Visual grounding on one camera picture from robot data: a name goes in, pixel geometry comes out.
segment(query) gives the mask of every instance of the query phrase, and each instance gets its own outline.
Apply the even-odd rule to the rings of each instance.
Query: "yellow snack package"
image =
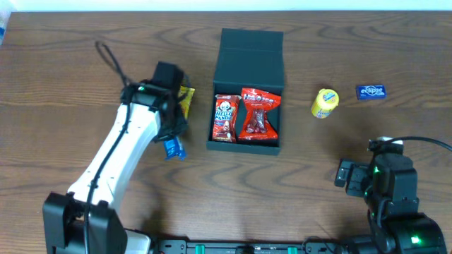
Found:
[[[179,90],[179,96],[186,95],[185,99],[183,99],[179,104],[181,105],[182,113],[184,114],[185,119],[187,120],[189,117],[189,108],[191,104],[191,99],[193,98],[193,93],[195,93],[195,89],[192,87],[184,87],[181,86],[181,90]]]

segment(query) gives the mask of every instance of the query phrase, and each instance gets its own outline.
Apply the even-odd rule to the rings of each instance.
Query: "white wall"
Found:
[[[14,5],[9,0],[0,0],[0,12],[11,12],[14,9]]]
[[[18,11],[448,10],[452,0],[10,0]]]

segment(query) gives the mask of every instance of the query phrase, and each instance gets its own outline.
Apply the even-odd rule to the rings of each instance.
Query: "blue candy package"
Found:
[[[167,157],[165,159],[171,159],[173,157],[179,157],[180,160],[185,159],[185,149],[179,137],[164,141],[163,146],[165,147],[165,151],[167,153]]]
[[[384,85],[358,85],[356,96],[358,100],[384,99],[387,94]]]

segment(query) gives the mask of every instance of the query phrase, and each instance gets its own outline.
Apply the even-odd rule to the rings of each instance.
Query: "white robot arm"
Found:
[[[184,73],[177,66],[159,62],[151,80],[135,83],[103,47],[124,82],[121,106],[89,167],[66,195],[50,193],[43,205],[48,254],[148,254],[151,239],[119,221],[122,198],[149,143],[173,139],[187,127],[179,106]]]
[[[127,132],[120,140],[100,174],[92,201],[92,204],[96,205],[99,201],[104,200],[108,202],[108,207],[115,209],[118,214],[129,179],[149,142],[160,130],[160,115],[158,111],[152,112],[149,107],[135,103],[131,103],[130,108],[131,116]],[[74,193],[76,200],[86,202],[90,190],[90,182],[121,132],[126,112],[127,105],[123,104],[118,108],[113,128],[90,166],[77,182],[68,189],[68,193]]]

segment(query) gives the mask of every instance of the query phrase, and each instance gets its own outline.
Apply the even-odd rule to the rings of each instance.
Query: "yellow container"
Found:
[[[339,95],[331,89],[322,89],[312,104],[311,112],[316,118],[324,119],[339,104]]]

